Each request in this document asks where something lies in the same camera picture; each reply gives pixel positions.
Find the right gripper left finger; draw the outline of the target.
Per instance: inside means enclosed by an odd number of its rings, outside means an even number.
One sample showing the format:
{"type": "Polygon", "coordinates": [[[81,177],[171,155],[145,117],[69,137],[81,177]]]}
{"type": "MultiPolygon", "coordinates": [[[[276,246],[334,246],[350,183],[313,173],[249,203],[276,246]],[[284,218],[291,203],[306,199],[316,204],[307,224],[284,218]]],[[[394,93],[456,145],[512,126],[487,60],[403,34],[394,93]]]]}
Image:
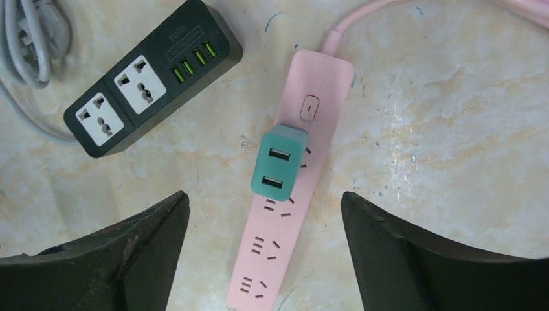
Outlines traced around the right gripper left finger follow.
{"type": "Polygon", "coordinates": [[[2,310],[165,310],[190,200],[150,208],[36,255],[1,259],[2,310]]]}

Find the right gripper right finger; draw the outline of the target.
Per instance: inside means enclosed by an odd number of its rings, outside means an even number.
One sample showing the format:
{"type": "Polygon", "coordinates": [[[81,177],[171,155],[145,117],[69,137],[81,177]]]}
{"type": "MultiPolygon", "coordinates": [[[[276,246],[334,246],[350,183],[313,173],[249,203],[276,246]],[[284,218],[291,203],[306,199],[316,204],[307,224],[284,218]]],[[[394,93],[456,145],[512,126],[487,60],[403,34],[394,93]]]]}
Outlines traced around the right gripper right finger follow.
{"type": "Polygon", "coordinates": [[[354,192],[341,213],[365,310],[547,310],[548,259],[475,248],[354,192]]]}

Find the pink power strip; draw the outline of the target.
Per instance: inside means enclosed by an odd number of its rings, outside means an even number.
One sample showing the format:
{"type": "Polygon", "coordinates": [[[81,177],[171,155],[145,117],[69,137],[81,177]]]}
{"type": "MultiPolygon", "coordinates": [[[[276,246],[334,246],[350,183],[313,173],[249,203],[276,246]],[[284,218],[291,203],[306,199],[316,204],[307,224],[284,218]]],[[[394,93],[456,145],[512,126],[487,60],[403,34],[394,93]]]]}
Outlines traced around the pink power strip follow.
{"type": "Polygon", "coordinates": [[[229,284],[230,307],[274,308],[353,74],[352,64],[340,58],[309,50],[294,55],[274,126],[304,130],[308,144],[288,200],[276,201],[253,192],[229,284]]]}

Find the green charger plug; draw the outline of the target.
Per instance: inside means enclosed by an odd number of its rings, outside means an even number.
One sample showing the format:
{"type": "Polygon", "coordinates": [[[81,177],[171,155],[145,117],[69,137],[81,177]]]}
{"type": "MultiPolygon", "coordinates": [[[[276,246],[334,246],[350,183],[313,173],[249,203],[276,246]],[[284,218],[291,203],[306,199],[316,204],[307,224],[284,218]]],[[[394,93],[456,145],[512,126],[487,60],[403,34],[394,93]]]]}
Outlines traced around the green charger plug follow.
{"type": "Polygon", "coordinates": [[[252,175],[252,191],[272,200],[288,200],[295,186],[308,140],[308,134],[304,130],[283,124],[273,126],[260,143],[252,175]]]}

